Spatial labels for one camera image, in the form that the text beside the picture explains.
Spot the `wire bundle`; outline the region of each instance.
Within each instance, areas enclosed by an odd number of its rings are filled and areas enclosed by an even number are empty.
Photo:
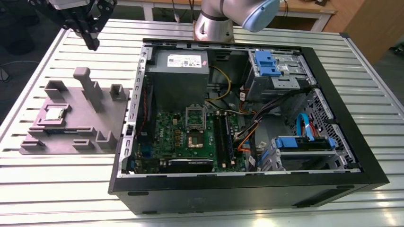
[[[249,125],[249,127],[247,129],[244,129],[239,136],[241,136],[243,134],[245,134],[247,132],[248,135],[244,138],[243,142],[240,143],[239,147],[237,147],[237,151],[243,151],[241,147],[243,144],[245,143],[247,139],[252,136],[253,132],[256,131],[257,127],[259,127],[259,123],[261,122],[263,116],[276,107],[279,107],[279,105],[292,96],[301,94],[301,93],[308,93],[312,90],[311,87],[303,88],[300,90],[292,90],[288,91],[284,95],[281,95],[277,99],[272,100],[271,102],[268,102],[263,108],[257,111],[257,113],[255,114],[253,118],[252,118],[252,123]]]

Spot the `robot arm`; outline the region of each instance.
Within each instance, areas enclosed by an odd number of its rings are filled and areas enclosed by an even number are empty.
[[[100,45],[97,34],[111,17],[116,0],[28,0],[28,2],[61,28],[73,29],[89,50],[97,50]],[[97,18],[91,13],[93,7],[100,13]]]
[[[261,31],[273,20],[280,0],[203,0],[195,38],[231,42],[235,21],[251,32]]]

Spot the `aluminum table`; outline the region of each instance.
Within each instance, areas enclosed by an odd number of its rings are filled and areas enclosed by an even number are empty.
[[[0,127],[0,225],[397,226],[404,225],[404,109],[349,39],[339,34],[235,28],[239,43],[312,47],[391,183],[308,209],[136,216],[108,195],[113,155],[23,156],[20,143],[47,97],[49,80],[79,86],[89,67],[101,87],[133,87],[143,38],[192,39],[189,24],[111,19],[96,52],[61,30]]]

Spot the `open computer tower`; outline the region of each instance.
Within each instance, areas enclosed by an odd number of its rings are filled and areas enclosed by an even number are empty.
[[[312,48],[144,40],[108,190],[133,213],[316,207],[387,183]]]

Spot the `wooden cabinet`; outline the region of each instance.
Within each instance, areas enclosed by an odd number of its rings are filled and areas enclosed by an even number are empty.
[[[347,32],[371,63],[404,35],[404,0],[331,0],[337,8],[324,32]]]

